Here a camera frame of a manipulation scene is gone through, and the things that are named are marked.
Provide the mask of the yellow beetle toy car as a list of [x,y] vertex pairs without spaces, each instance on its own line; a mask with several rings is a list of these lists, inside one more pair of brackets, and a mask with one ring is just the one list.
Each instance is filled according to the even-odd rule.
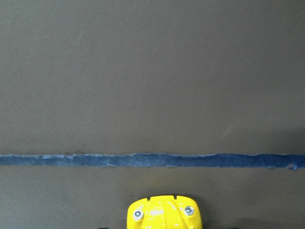
[[133,202],[127,211],[127,229],[202,229],[199,207],[192,198],[160,195]]

